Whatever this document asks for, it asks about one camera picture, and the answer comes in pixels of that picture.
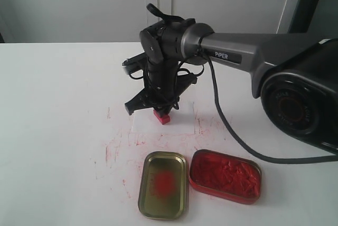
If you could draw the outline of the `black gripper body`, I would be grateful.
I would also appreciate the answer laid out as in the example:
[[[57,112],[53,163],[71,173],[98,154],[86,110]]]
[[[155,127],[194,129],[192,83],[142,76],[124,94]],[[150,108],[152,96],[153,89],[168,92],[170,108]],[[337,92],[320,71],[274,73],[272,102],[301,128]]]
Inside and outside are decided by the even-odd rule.
[[[181,94],[192,84],[196,84],[198,75],[186,68],[181,68],[175,60],[161,64],[151,64],[147,60],[144,70],[129,75],[134,80],[143,79],[144,88],[125,103],[129,115],[136,110],[152,108],[169,114],[174,108],[179,109]]]

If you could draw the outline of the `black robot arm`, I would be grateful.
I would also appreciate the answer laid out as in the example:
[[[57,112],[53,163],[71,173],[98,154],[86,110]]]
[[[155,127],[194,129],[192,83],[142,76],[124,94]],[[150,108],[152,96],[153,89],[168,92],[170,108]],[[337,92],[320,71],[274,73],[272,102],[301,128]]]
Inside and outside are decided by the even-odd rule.
[[[251,93],[270,121],[287,135],[337,159],[337,39],[308,33],[217,33],[193,18],[161,12],[140,34],[143,53],[123,62],[143,89],[125,103],[129,114],[152,108],[163,118],[179,107],[181,94],[198,80],[183,64],[219,63],[250,74]]]

